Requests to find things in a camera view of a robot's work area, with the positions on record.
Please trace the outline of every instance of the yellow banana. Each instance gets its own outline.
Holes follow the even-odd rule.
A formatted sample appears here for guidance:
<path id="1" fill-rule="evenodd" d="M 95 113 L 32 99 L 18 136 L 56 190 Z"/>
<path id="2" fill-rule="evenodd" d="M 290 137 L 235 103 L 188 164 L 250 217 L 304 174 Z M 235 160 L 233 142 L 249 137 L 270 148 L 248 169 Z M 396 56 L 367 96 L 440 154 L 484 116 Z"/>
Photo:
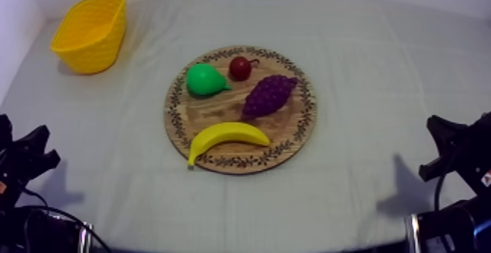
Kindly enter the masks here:
<path id="1" fill-rule="evenodd" d="M 191 142 L 188 169 L 193 169 L 194 160 L 215 144 L 224 141 L 240 141 L 268 146 L 270 139 L 256 127 L 241 122 L 224 122 L 203 129 Z"/>

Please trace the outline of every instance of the green pear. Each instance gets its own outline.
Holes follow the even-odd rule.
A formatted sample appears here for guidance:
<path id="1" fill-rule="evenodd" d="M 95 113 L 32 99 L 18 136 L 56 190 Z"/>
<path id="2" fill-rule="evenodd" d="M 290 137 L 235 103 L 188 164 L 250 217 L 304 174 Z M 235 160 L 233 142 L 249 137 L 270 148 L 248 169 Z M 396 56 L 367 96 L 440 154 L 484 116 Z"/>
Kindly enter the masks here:
<path id="1" fill-rule="evenodd" d="M 196 95 L 206 96 L 223 90 L 230 90 L 227 80 L 213 66 L 196 64 L 187 73 L 188 90 Z"/>

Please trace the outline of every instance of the cherry stem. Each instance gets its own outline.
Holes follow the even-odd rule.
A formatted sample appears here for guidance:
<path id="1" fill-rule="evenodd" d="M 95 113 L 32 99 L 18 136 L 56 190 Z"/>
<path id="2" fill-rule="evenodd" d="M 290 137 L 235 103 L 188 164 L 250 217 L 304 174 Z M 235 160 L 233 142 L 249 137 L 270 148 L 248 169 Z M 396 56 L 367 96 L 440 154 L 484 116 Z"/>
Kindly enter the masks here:
<path id="1" fill-rule="evenodd" d="M 249 61 L 249 63 L 253 66 L 253 67 L 257 67 L 257 65 L 259 65 L 259 59 L 252 59 Z"/>

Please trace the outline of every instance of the yellow basket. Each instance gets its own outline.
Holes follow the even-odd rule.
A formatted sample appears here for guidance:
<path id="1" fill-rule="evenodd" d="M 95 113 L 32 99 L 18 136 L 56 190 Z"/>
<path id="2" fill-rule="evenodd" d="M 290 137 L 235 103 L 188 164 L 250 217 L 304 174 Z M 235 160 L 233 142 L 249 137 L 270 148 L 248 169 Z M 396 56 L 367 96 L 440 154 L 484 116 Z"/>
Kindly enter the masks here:
<path id="1" fill-rule="evenodd" d="M 118 56 L 126 29 L 126 0 L 83 0 L 58 27 L 51 50 L 74 72 L 94 74 Z"/>

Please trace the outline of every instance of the wooden board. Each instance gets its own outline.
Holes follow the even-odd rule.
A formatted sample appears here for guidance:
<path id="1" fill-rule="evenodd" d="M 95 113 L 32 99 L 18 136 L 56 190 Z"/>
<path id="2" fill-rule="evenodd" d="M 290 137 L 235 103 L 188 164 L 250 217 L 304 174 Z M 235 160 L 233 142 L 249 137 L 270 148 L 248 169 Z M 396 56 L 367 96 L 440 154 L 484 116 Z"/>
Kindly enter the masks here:
<path id="1" fill-rule="evenodd" d="M 236 56 L 258 59 L 246 81 L 228 77 L 230 61 Z M 196 63 L 208 63 L 227 77 L 230 91 L 196 99 L 186 88 L 186 73 Z M 245 143 L 222 143 L 196 160 L 196 166 L 226 174 L 258 173 L 276 167 L 297 153 L 309 138 L 316 120 L 316 99 L 305 74 L 289 59 L 272 50 L 231 46 L 206 53 L 186 66 L 170 86 L 165 99 L 165 129 L 176 149 L 186 158 L 191 140 L 204 128 L 226 121 L 239 121 L 245 99 L 254 86 L 270 75 L 297 77 L 298 84 L 288 102 L 276 113 L 248 121 L 270 139 L 269 147 Z"/>

